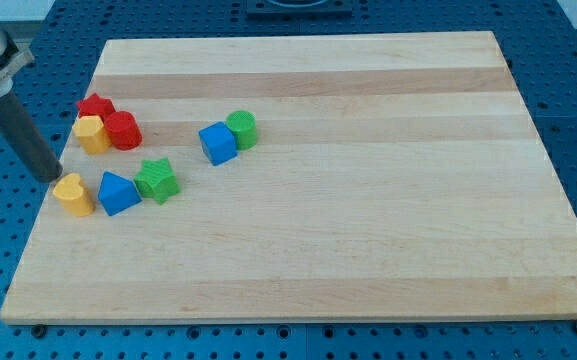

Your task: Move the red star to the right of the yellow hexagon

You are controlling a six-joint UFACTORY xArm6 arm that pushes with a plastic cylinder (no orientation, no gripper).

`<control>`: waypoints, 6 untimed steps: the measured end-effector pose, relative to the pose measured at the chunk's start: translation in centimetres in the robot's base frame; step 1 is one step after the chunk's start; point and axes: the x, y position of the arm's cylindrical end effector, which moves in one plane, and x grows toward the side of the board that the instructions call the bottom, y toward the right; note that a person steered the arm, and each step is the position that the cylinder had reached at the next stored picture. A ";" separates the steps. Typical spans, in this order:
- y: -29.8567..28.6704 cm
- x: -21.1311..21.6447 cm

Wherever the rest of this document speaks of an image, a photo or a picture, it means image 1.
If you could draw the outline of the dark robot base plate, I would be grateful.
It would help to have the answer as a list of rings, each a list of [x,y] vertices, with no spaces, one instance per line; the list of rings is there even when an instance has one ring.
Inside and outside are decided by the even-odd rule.
[[[248,18],[350,15],[353,0],[245,0]]]

